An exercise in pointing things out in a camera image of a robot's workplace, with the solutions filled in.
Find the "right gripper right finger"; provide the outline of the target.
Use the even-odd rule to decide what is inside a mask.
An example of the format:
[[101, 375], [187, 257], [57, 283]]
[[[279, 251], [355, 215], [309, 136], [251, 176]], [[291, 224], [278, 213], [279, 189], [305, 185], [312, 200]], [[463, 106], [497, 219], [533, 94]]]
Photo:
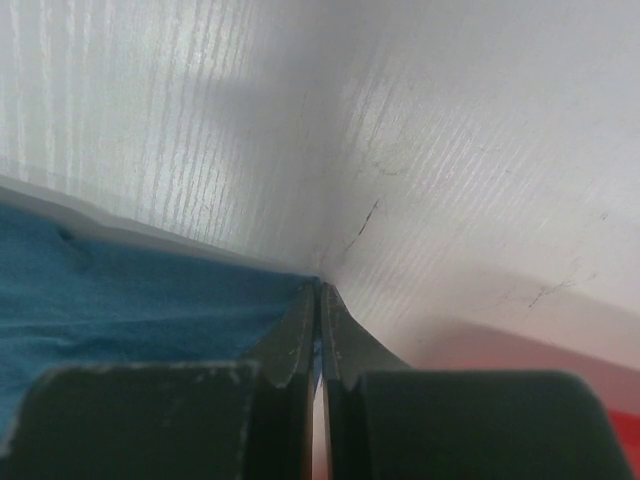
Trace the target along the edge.
[[418, 370], [320, 294], [332, 479], [630, 479], [595, 392], [558, 370]]

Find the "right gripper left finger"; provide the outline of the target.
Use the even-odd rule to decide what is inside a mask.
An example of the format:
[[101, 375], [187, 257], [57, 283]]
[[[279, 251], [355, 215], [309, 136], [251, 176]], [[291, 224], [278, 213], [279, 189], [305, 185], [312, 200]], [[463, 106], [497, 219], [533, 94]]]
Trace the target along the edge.
[[315, 291], [231, 361], [46, 371], [1, 446], [5, 479], [307, 479]]

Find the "blue t shirt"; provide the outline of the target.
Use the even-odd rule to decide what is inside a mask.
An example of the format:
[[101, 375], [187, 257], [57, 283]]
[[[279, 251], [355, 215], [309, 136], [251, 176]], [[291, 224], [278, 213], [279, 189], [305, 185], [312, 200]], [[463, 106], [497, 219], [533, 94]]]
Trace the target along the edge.
[[94, 240], [1, 209], [1, 427], [68, 364], [235, 358], [318, 279]]

